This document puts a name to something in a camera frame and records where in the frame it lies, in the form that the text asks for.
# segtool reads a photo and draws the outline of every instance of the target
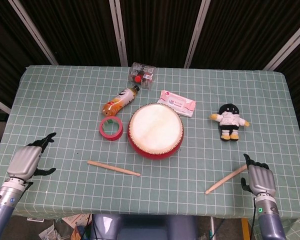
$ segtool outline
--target green tablecloth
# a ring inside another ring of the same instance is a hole
[[[300,132],[285,77],[272,71],[159,68],[152,90],[141,89],[117,114],[123,136],[99,134],[101,108],[129,86],[127,67],[30,66],[19,89],[0,145],[0,186],[18,148],[56,132],[14,212],[37,218],[77,213],[139,213],[251,218],[252,195],[243,192],[243,172],[209,195],[204,192],[245,163],[243,153],[266,162],[274,173],[276,200],[286,219],[300,218]],[[184,139],[169,159],[152,161],[127,142],[127,124],[140,106],[157,102],[161,90],[196,101],[192,118],[181,116]],[[222,142],[209,120],[234,103],[251,123],[238,142]],[[95,160],[142,174],[121,174],[87,165]]]

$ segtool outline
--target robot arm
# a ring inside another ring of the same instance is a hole
[[[258,214],[259,226],[263,240],[285,240],[286,235],[282,226],[275,200],[276,185],[274,174],[265,163],[255,162],[244,154],[249,185],[241,178],[242,189],[256,196],[255,207]]]
[[[19,149],[14,155],[7,169],[10,178],[0,188],[0,237],[20,198],[33,184],[28,180],[32,176],[50,175],[56,170],[55,168],[49,170],[37,168],[42,153],[48,143],[54,142],[52,138],[55,135],[54,132],[41,140],[36,140]]]

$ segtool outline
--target tape roll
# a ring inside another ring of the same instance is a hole
[[[116,123],[119,125],[118,131],[112,135],[105,133],[104,127],[108,124],[113,124],[113,123]],[[99,132],[105,139],[110,140],[110,141],[115,141],[122,136],[122,133],[124,132],[124,127],[122,125],[120,118],[118,118],[116,116],[107,116],[106,118],[104,118],[101,121],[100,126],[99,126]]]

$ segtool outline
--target white shirt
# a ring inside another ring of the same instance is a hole
[[[239,114],[232,114],[231,112],[225,111],[221,115],[218,114],[216,118],[217,122],[220,122],[220,126],[222,125],[236,125],[236,126],[244,126],[246,120],[239,117]]]

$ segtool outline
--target plush doll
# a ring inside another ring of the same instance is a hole
[[[239,126],[249,127],[250,125],[249,122],[240,118],[239,109],[232,103],[222,105],[219,109],[219,114],[211,114],[210,119],[220,122],[220,138],[223,141],[238,141]]]

